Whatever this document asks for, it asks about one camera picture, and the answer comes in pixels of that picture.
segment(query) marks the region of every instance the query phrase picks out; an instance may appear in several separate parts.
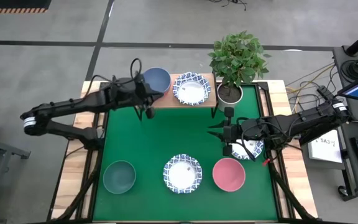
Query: bowl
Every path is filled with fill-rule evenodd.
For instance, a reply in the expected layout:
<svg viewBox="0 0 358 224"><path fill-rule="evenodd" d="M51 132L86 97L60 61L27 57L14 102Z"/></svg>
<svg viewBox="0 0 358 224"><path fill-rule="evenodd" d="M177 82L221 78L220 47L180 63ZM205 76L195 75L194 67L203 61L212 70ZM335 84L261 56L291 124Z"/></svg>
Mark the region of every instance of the bowl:
<svg viewBox="0 0 358 224"><path fill-rule="evenodd" d="M112 194L123 194L132 188L136 180L134 166L127 161L110 164L103 174L103 184Z"/></svg>
<svg viewBox="0 0 358 224"><path fill-rule="evenodd" d="M162 68L150 68L143 73L144 80L154 91L166 93L171 87L171 75Z"/></svg>
<svg viewBox="0 0 358 224"><path fill-rule="evenodd" d="M212 170L215 184L227 192L239 190L246 181L246 172L239 161L232 158L224 158L217 163Z"/></svg>

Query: white plate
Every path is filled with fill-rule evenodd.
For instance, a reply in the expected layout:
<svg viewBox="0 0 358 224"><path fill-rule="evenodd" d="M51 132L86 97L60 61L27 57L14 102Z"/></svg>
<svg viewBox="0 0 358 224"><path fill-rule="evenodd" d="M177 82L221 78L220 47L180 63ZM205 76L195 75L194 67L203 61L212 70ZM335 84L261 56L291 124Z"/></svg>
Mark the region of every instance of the white plate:
<svg viewBox="0 0 358 224"><path fill-rule="evenodd" d="M177 194L188 194L200 185L203 171L195 158L179 154L165 164L162 175L171 191Z"/></svg>
<svg viewBox="0 0 358 224"><path fill-rule="evenodd" d="M209 81L200 74L187 72L180 75L173 84L173 95L180 103L199 105L208 99L211 92Z"/></svg>
<svg viewBox="0 0 358 224"><path fill-rule="evenodd" d="M241 139L237 139L236 142L241 144ZM237 159L249 159L246 150L239 144L232 144L231 154ZM264 148L263 141L244 140L244 144L246 145L246 148L252 153L252 155L254 155L255 158L262 153L262 150Z"/></svg>

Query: plant pot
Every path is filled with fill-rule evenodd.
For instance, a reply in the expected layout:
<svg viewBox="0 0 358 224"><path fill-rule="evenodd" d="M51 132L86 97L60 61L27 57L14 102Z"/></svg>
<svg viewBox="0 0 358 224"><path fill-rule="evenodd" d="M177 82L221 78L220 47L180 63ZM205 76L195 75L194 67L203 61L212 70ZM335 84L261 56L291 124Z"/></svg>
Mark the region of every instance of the plant pot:
<svg viewBox="0 0 358 224"><path fill-rule="evenodd" d="M224 108L225 108L225 107L234 108L234 107L238 104L238 102L240 102L240 100L242 99L243 92L242 92L242 88L238 88L238 89L240 90L240 92L241 92L240 98L239 98L237 101L233 102L233 103L228 103L228 102L222 100L221 96L219 95L219 89L220 89L221 87L222 87L222 83L218 86L218 89L216 90L217 93L218 93L218 102L219 102L219 103L218 103L218 108L219 108L219 110L221 110L222 112L224 112Z"/></svg>

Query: desk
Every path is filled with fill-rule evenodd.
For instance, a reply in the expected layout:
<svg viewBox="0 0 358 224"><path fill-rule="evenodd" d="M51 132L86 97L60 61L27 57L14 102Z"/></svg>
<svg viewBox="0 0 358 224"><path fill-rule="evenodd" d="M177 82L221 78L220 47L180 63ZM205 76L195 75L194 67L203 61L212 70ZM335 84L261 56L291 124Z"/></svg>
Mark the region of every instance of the desk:
<svg viewBox="0 0 358 224"><path fill-rule="evenodd" d="M269 97L272 103L273 113L275 115L291 114L284 82L282 80L272 80L267 81L267 83L270 92ZM91 91L96 91L99 88L99 84L99 82L94 82L91 87ZM82 95L85 94L88 86L89 82L84 82ZM262 97L261 100L264 113L268 114L269 111L265 97ZM94 116L92 113L77 114L74 125L79 128L91 126L93 124L93 118ZM103 114L101 114L99 117L98 124L101 124L102 120ZM297 141L293 141L292 144L299 146ZM79 141L71 141L68 145L67 153L74 151L79 147L81 147ZM59 182L57 185L56 198L52 202L50 213L51 218L59 217L78 193L81 186L86 154L87 152L85 150L80 150L70 155L70 157L68 157L63 163L62 173L59 177ZM94 164L95 158L96 156L93 156L92 164ZM317 217L316 207L314 205L313 195L311 193L308 176L306 173L305 165L303 163L302 153L297 149L285 149L283 151L283 160L285 163L285 170L287 173L289 186L292 192L295 194L300 203L307 209L307 211L313 216ZM89 210L88 203L90 199L90 193L91 189L88 191L85 197L83 217L86 216ZM279 195L283 208L283 216L288 217L288 211L285 210L287 207L285 196L282 194L282 192L280 192Z"/></svg>

